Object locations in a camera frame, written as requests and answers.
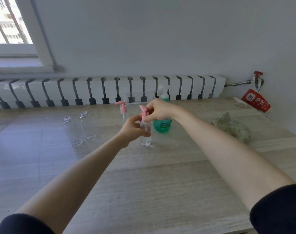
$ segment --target pink pump head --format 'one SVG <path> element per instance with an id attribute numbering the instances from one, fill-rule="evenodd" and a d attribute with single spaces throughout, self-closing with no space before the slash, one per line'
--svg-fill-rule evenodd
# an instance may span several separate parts
<path id="1" fill-rule="evenodd" d="M 127 113 L 127 107 L 125 105 L 125 101 L 119 101 L 119 102 L 116 102 L 115 104 L 120 104 L 120 112 L 121 113 Z"/>
<path id="2" fill-rule="evenodd" d="M 145 106 L 139 105 L 140 109 L 143 111 L 142 116 L 146 117 L 149 115 Z"/>

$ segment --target bottle label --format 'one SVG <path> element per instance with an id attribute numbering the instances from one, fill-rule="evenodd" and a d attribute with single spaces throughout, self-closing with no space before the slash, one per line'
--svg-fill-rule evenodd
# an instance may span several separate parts
<path id="1" fill-rule="evenodd" d="M 160 124 L 161 128 L 167 128 L 167 127 L 170 127 L 170 126 L 171 126 L 170 122 L 165 122 L 165 123 L 161 122 L 161 124 Z"/>

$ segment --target dark blue sleeve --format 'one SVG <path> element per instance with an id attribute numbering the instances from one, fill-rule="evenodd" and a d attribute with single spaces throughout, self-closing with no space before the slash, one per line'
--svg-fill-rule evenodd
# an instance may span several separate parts
<path id="1" fill-rule="evenodd" d="M 17 213 L 3 219 L 0 234 L 54 234 L 42 221 L 27 214 Z"/>
<path id="2" fill-rule="evenodd" d="M 251 209 L 250 221 L 258 234 L 296 234 L 296 184 L 259 200 Z"/>

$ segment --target white radiator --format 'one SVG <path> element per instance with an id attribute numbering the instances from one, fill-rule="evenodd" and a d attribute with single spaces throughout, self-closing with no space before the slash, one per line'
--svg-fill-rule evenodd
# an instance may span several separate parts
<path id="1" fill-rule="evenodd" d="M 169 85 L 170 100 L 218 98 L 225 78 L 219 75 L 169 75 L 0 80 L 0 109 L 112 104 L 121 100 L 128 102 L 129 98 L 132 102 L 144 102 L 142 92 L 158 97 L 158 85 L 161 84 Z"/>

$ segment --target wall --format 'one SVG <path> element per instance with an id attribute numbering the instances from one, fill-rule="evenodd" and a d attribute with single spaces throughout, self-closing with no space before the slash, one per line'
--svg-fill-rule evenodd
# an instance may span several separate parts
<path id="1" fill-rule="evenodd" d="M 34 3 L 64 71 L 54 76 L 220 74 L 238 82 L 260 70 L 268 116 L 296 133 L 296 0 Z"/>

